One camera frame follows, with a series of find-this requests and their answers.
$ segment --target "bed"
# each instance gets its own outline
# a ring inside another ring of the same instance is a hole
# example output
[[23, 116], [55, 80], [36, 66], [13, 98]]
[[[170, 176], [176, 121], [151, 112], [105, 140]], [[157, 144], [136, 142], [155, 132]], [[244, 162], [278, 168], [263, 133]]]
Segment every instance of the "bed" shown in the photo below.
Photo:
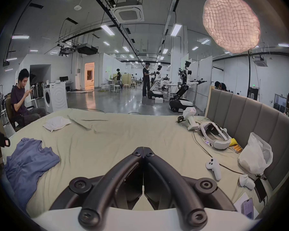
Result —
[[[42, 125], [50, 118], [63, 116], [85, 119], [91, 129], [72, 121], [72, 124], [52, 133]], [[196, 116], [195, 120], [208, 118]], [[17, 143], [24, 137], [42, 140], [43, 147], [51, 147], [60, 157], [60, 163], [43, 174], [37, 190], [27, 204], [28, 214], [34, 218], [49, 210], [58, 195], [76, 177], [92, 178], [104, 175], [116, 163], [131, 154], [139, 146], [150, 147], [155, 154], [172, 165], [181, 175], [199, 179], [214, 179], [212, 171], [205, 167], [210, 156], [195, 142], [207, 148], [221, 164], [234, 171], [242, 172], [238, 165], [238, 154], [231, 149], [215, 151], [207, 146], [202, 137], [188, 131], [186, 124], [176, 123], [177, 116], [151, 116], [101, 113], [78, 109], [66, 109], [51, 113], [24, 127], [11, 138], [11, 146], [2, 148], [4, 160], [10, 156]], [[246, 192], [254, 200], [254, 206], [261, 212], [264, 205], [259, 203], [255, 190], [239, 187], [239, 174], [221, 167], [222, 179], [217, 183], [234, 203]], [[268, 198], [272, 188], [268, 181], [262, 181]], [[142, 197], [134, 210], [152, 210]]]

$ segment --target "washing machine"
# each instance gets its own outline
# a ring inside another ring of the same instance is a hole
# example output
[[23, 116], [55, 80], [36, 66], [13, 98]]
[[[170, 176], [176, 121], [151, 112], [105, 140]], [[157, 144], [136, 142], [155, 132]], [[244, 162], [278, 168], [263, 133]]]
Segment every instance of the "washing machine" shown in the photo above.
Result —
[[68, 108], [65, 82], [54, 82], [43, 88], [46, 111], [48, 113]]

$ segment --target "floor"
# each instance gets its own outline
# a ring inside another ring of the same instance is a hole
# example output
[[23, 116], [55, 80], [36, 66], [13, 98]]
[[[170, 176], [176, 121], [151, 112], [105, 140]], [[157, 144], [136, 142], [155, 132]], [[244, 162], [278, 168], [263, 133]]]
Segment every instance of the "floor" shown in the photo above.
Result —
[[[44, 99], [38, 99], [38, 107], [45, 107]], [[86, 93], [68, 92], [68, 107], [84, 110], [103, 111], [105, 113], [132, 113], [136, 115], [153, 115], [153, 116], [172, 116], [179, 113], [173, 113], [169, 109], [169, 102], [154, 103], [154, 99], [142, 96], [142, 88], [131, 88], [121, 90], [121, 93], [102, 92], [95, 89]], [[11, 124], [4, 127], [7, 137], [12, 136], [15, 131]]]

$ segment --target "black pants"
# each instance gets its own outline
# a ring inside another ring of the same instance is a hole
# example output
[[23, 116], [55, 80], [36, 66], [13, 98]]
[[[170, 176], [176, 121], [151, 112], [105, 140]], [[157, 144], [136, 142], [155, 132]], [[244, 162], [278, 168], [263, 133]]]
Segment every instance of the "black pants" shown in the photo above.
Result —
[[25, 123], [24, 125], [27, 126], [31, 122], [36, 121], [44, 116], [46, 116], [46, 110], [44, 108], [34, 108], [28, 110], [28, 114], [23, 116]]
[[146, 90], [146, 88], [147, 88], [147, 90], [149, 91], [150, 90], [150, 80], [145, 80], [144, 79], [144, 86], [143, 86], [143, 88], [142, 88], [142, 95], [143, 96], [146, 96], [147, 95], [147, 90]]

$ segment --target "vr headset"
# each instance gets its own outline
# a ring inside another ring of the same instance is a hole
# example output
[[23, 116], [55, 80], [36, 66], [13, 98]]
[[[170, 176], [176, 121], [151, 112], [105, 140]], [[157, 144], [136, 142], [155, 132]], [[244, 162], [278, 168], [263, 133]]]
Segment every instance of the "vr headset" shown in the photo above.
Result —
[[207, 141], [217, 150], [226, 149], [231, 142], [231, 137], [227, 134], [227, 129], [220, 128], [214, 122], [207, 121], [200, 124], [200, 129]]

